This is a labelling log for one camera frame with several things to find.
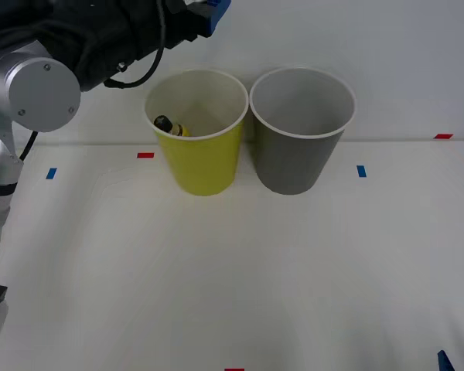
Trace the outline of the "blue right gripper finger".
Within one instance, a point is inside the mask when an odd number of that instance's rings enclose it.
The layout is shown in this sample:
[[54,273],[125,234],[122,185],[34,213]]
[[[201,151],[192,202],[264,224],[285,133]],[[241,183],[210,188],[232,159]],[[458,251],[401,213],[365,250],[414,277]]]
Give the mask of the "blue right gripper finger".
[[437,354],[438,357],[438,370],[439,371],[455,371],[451,361],[449,360],[446,352],[441,350]]

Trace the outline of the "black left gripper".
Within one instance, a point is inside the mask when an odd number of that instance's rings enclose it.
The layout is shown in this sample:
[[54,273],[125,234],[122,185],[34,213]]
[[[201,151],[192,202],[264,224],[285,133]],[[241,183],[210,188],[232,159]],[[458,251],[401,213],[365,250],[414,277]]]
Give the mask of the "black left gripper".
[[165,47],[172,49],[199,36],[209,38],[229,9],[231,0],[191,1],[165,0]]

